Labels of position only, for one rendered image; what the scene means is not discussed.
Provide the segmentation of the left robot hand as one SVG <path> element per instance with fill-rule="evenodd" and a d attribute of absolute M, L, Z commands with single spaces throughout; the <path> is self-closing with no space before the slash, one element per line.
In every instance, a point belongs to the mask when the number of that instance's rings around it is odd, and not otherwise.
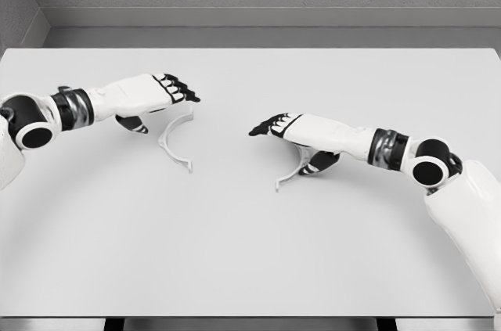
<path fill-rule="evenodd" d="M 145 113 L 164 110 L 183 101 L 198 103 L 200 98 L 171 74 L 143 74 L 115 81 L 91 95 L 96 121 L 114 116 L 124 128 L 146 134 L 141 120 Z"/>

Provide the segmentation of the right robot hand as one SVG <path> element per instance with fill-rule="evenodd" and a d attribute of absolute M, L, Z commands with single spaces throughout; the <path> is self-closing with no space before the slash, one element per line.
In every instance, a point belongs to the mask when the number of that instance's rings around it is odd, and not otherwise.
<path fill-rule="evenodd" d="M 297 171 L 306 176 L 325 171 L 340 159 L 339 148 L 331 136 L 336 129 L 333 121 L 323 117 L 308 113 L 280 113 L 262 121 L 248 135 L 273 135 L 297 146 L 315 149 L 316 153 Z"/>

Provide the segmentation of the white pipe clamp half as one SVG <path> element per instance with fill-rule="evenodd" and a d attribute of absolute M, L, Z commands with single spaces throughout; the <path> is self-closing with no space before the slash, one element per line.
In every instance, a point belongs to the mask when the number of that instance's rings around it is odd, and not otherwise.
<path fill-rule="evenodd" d="M 298 164 L 289 174 L 275 180 L 276 192 L 278 192 L 283 185 L 287 184 L 299 175 L 300 170 L 308 164 L 312 154 L 314 153 L 314 150 L 311 147 L 302 146 L 297 143 L 293 143 L 293 147 L 299 154 Z"/>
<path fill-rule="evenodd" d="M 180 125 L 192 121 L 194 118 L 194 110 L 192 107 L 189 108 L 188 112 L 182 113 L 176 117 L 173 121 L 169 122 L 160 135 L 158 139 L 159 147 L 168 155 L 168 157 L 176 164 L 184 167 L 189 174 L 193 173 L 193 162 L 190 159 L 182 158 L 175 154 L 169 146 L 169 136 L 170 134 L 178 128 Z"/>

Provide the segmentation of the white table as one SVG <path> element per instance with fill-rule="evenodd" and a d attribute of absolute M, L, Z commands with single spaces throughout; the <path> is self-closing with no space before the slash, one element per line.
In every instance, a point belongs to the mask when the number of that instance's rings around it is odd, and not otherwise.
<path fill-rule="evenodd" d="M 26 154 L 0 192 L 0 317 L 491 316 L 404 175 L 344 155 L 296 177 L 297 150 L 249 136 L 278 113 L 437 136 L 501 178 L 493 49 L 8 49 L 0 95 L 177 76 L 200 97 L 109 119 Z M 167 124 L 194 110 L 169 146 Z"/>

